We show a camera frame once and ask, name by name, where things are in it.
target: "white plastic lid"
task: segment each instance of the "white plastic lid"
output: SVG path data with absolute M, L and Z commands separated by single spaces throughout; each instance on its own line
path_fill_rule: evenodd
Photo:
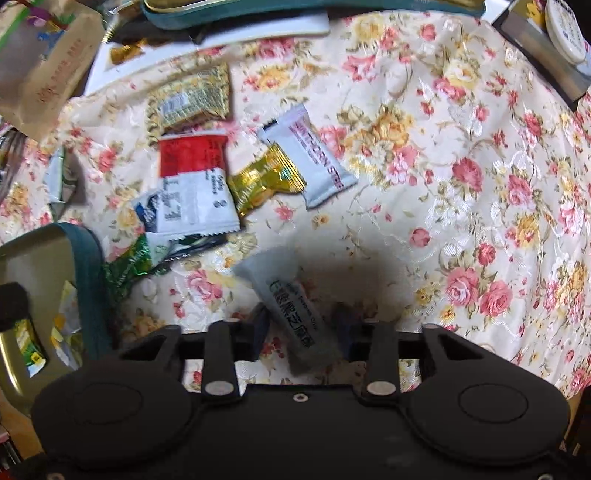
M 548 0 L 545 17 L 556 50 L 570 63 L 582 63 L 586 56 L 583 35 L 571 8 L 563 0 Z

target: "screw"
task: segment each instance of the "screw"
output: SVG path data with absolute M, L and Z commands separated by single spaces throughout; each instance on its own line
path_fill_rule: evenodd
M 297 393 L 294 395 L 294 401 L 298 403 L 304 403 L 305 401 L 308 401 L 309 398 L 310 397 L 305 393 Z
M 234 385 L 225 380 L 214 380 L 205 385 L 205 392 L 214 395 L 215 397 L 223 397 L 224 395 L 229 395 L 233 391 Z
M 378 397 L 385 397 L 387 395 L 392 395 L 394 392 L 396 392 L 396 385 L 390 382 L 386 382 L 384 380 L 371 382 L 365 388 L 369 393 L 371 393 L 372 395 L 377 395 Z

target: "tablecloth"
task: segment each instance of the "tablecloth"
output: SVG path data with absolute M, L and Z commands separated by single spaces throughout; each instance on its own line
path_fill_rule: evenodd
M 591 384 L 587 95 L 572 114 L 487 22 L 439 12 L 380 12 L 335 21 L 324 38 L 214 48 L 161 63 L 72 99 L 54 132 L 27 147 L 0 206 L 2 241 L 51 221 L 43 175 L 65 144 L 84 172 L 87 226 L 112 260 L 142 232 L 128 201 L 156 185 L 145 130 L 147 92 L 226 61 L 233 118 L 226 161 L 239 171 L 265 147 L 264 123 L 304 102 L 335 157 L 359 183 L 317 209 L 277 195 L 222 247 L 145 278 L 121 306 L 124 340 L 162 325 L 205 330 L 258 301 L 231 268 L 255 251 L 293 249 L 323 314 L 336 301 L 366 319 L 419 330 L 437 322 L 526 368 L 570 397 Z M 247 382 L 358 382 L 362 364 L 294 374 L 281 332 Z M 416 364 L 400 365 L 403 388 Z M 186 372 L 199 389 L 200 364 Z

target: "white snack packet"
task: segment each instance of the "white snack packet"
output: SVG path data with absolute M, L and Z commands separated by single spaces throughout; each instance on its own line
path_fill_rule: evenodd
M 308 209 L 357 183 L 313 131 L 302 103 L 261 128 L 257 136 L 268 145 L 276 142 L 295 164 L 306 181 L 303 195 Z
M 288 336 L 288 347 L 309 367 L 341 358 L 335 334 L 296 280 L 298 263 L 287 248 L 251 255 L 233 272 L 249 280 L 274 320 Z
M 170 239 L 240 230 L 234 200 L 226 184 L 219 131 L 162 137 L 157 232 Z

